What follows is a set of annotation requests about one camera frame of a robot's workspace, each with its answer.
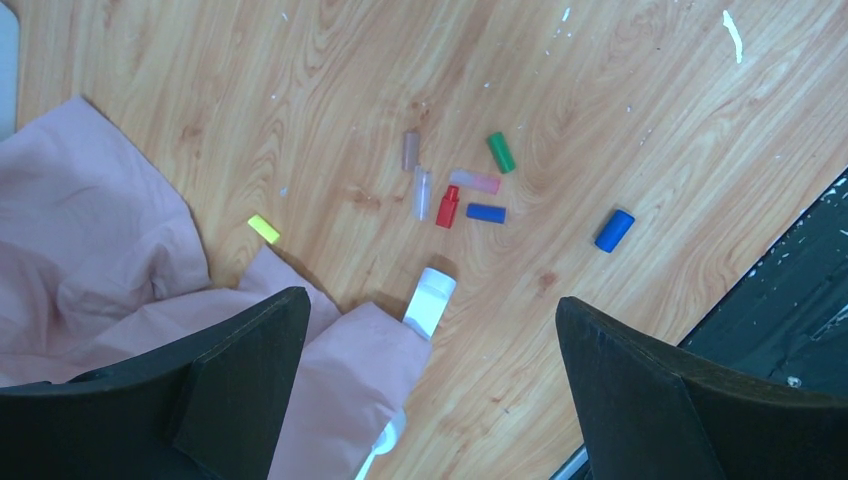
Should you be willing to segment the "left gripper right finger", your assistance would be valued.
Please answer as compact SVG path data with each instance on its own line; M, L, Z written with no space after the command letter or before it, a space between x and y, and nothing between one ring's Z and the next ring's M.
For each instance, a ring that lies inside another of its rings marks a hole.
M847 402L726 368L576 297L556 329L597 479L843 479Z

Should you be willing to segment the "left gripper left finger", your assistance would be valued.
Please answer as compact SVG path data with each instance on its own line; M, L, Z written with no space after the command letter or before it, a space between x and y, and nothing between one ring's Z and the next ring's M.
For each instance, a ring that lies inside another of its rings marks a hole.
M228 320L54 384L1 391L5 479L264 479L305 343L289 287Z

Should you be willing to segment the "yellow pen cap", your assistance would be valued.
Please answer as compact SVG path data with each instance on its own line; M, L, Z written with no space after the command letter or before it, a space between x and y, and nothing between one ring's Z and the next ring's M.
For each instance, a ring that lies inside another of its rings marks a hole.
M248 226L256 232L266 243L273 245L279 238L280 233L264 217L255 214L247 221Z

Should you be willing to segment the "blue pen cap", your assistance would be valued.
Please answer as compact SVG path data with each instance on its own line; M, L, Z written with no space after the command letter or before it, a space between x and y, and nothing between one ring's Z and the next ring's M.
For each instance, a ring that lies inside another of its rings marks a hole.
M600 229L594 240L594 245L603 252L612 253L623 240L635 218L624 210L615 210Z

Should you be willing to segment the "purple pen cap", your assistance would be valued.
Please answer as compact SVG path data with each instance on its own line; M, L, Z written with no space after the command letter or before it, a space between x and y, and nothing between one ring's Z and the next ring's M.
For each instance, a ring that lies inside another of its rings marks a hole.
M466 207L466 217L473 220L504 224L506 222L507 210L505 207L469 203Z

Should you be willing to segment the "pink translucent pen cap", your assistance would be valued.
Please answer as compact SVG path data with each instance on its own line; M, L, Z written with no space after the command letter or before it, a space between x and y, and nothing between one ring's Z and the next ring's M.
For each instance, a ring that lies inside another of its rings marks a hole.
M451 185L469 188L491 195L496 195L501 185L501 179L497 176L461 168L454 169L451 172L449 182Z

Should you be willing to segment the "red pen cap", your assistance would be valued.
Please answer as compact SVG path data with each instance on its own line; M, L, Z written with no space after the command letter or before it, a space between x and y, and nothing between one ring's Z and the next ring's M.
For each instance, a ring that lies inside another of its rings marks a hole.
M437 210L435 220L437 226L445 229L452 228L459 205L459 193L460 188L458 186L449 185L447 187Z

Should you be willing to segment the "clear translucent pen cap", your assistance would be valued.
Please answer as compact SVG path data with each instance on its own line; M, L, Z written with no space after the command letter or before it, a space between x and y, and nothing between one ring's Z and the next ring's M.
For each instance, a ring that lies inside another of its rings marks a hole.
M424 222L427 220L430 208L431 199L431 173L422 166L417 165L414 168L413 178L413 216Z

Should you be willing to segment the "green pen cap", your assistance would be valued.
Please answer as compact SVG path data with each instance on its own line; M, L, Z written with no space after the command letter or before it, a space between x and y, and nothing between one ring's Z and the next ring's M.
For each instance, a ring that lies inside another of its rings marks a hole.
M516 163L506 137L500 131L488 136L487 145L496 166L502 174L511 173L516 169Z

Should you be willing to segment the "brown translucent pen cap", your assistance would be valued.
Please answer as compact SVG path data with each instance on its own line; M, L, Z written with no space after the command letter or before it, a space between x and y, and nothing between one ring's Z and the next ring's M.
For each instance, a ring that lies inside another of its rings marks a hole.
M419 165L420 133L416 130L406 131L403 138L402 169L412 172Z

